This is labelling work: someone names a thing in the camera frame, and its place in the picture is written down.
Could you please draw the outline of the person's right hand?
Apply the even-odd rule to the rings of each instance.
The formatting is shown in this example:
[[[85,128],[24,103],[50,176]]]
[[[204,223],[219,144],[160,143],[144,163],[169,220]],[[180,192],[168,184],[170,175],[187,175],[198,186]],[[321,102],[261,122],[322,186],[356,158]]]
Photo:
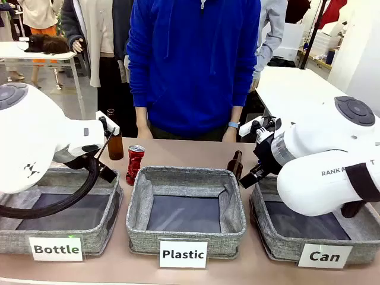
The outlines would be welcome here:
[[[138,135],[137,135],[138,138],[142,138],[145,140],[153,139],[153,135],[147,123],[138,124],[137,129],[138,129]]]

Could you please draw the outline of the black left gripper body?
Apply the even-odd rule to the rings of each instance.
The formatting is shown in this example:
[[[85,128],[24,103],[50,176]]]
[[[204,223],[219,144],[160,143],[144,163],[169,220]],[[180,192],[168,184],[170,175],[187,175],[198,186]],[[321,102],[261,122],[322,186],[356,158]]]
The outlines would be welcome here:
[[[91,169],[91,164],[95,163],[98,168],[101,168],[99,160],[95,157],[95,153],[86,153],[74,160],[64,163],[70,169]]]

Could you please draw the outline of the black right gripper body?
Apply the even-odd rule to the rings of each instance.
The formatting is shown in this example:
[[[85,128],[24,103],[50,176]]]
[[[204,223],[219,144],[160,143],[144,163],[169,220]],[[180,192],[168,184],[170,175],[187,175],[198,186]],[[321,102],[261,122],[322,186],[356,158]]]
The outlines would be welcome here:
[[[271,150],[273,140],[274,136],[270,135],[261,143],[256,143],[256,147],[253,151],[258,158],[258,163],[254,169],[260,170],[263,176],[267,176],[269,174],[278,175],[282,169],[282,166],[274,158]]]

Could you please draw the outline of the person's left hand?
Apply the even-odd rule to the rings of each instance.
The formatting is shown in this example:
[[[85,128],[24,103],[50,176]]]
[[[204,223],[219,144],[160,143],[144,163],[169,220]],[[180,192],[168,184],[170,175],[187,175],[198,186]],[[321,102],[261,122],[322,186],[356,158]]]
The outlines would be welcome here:
[[[223,135],[222,142],[235,143],[237,134],[238,134],[238,130],[234,127],[229,126]]]

